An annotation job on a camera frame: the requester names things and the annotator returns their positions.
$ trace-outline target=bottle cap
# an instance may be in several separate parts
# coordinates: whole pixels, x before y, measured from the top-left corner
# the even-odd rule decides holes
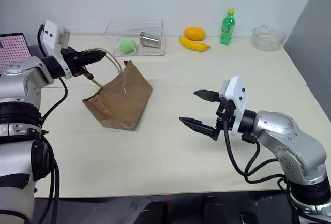
[[[229,8],[228,9],[228,14],[234,14],[234,8]]]

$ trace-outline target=clear plastic container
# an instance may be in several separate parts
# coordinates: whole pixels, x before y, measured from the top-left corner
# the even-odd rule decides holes
[[[286,35],[267,25],[262,25],[254,29],[253,45],[262,51],[276,51],[285,40]]]
[[[140,34],[145,32],[157,37],[161,46],[149,47],[140,43]],[[115,56],[163,56],[166,52],[165,36],[163,33],[163,19],[113,19],[104,31],[104,37],[117,38],[113,54]],[[136,50],[131,53],[122,53],[119,44],[122,39],[132,38],[136,43]]]

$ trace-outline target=white wall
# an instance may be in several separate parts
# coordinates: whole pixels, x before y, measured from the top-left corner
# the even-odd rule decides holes
[[[236,36],[249,36],[265,23],[289,34],[308,0],[0,0],[0,33],[24,32],[35,43],[39,25],[51,19],[72,33],[102,34],[118,17],[164,18],[165,33],[180,35],[185,26],[219,35],[228,8],[236,9]]]

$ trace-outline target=green ball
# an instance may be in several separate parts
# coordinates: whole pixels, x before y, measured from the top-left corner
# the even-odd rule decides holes
[[[136,43],[133,39],[122,39],[119,43],[119,50],[124,54],[134,52],[136,50]]]

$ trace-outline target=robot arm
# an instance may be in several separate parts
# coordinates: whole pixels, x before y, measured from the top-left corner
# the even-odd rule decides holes
[[[39,112],[41,89],[54,79],[84,74],[85,65],[105,56],[100,50],[77,52],[68,47],[69,33],[53,22],[44,27],[50,56],[8,65],[0,76],[0,222],[32,221],[34,189],[51,168],[51,151],[43,137]]]
[[[221,130],[228,133],[229,129],[234,136],[241,133],[243,141],[262,144],[279,161],[285,181],[291,189],[289,203],[298,211],[301,222],[305,223],[307,219],[318,220],[317,223],[331,222],[331,193],[325,167],[326,152],[316,139],[302,132],[295,120],[286,114],[245,110],[248,95],[240,77],[226,81],[219,93],[202,90],[194,94],[204,100],[220,103],[216,112],[216,127],[180,117],[185,125],[214,140],[217,140]],[[227,145],[227,150],[231,157],[229,146]],[[246,171],[239,173],[246,178],[252,175]]]

